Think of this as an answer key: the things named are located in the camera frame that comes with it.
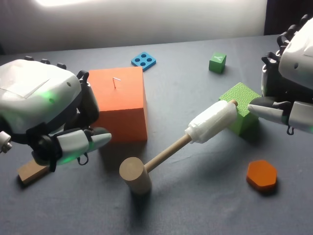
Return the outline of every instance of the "blue tile with holes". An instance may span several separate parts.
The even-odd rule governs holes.
[[[147,69],[155,65],[156,62],[156,59],[146,52],[143,52],[136,56],[134,59],[132,59],[132,65],[142,66],[143,71],[146,71]]]

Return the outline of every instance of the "gray table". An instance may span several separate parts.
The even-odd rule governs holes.
[[[147,143],[109,145],[22,188],[17,168],[31,149],[15,144],[0,164],[0,234],[8,235],[299,235],[313,233],[312,136],[260,120],[246,139],[224,130],[189,144],[151,172],[153,190],[136,198],[119,178],[130,156],[147,162],[183,135],[189,121],[243,82],[260,93],[263,56],[276,36],[29,54],[68,70],[131,66],[142,51],[157,59],[144,72]],[[222,75],[208,71],[213,52],[227,54]],[[25,55],[0,57],[0,64]],[[245,180],[248,163],[266,159],[278,170],[276,194],[262,196]]]

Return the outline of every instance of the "textured green cube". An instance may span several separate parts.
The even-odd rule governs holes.
[[[225,68],[225,63],[226,63],[226,55],[215,52],[212,55],[212,58],[210,59],[209,70],[216,72],[216,73],[222,73]]]
[[[229,126],[237,135],[241,135],[246,129],[257,123],[258,117],[248,110],[248,104],[257,97],[260,95],[240,82],[219,98],[219,100],[226,100],[227,102],[235,99],[238,103],[237,120]]]

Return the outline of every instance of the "orange hexagon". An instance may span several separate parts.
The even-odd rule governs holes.
[[[265,160],[249,163],[246,180],[258,191],[269,191],[275,188],[277,170]]]

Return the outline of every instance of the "letter on green cube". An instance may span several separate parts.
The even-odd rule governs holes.
[[[258,122],[258,117],[248,110],[248,104],[257,97],[260,95],[240,82],[219,98],[219,100],[226,100],[227,102],[235,99],[238,103],[237,120],[229,127],[237,135],[241,135],[246,129]]]
[[[225,63],[226,63],[226,55],[215,52],[212,55],[212,58],[210,59],[209,70],[216,72],[216,73],[222,73],[225,68]]]

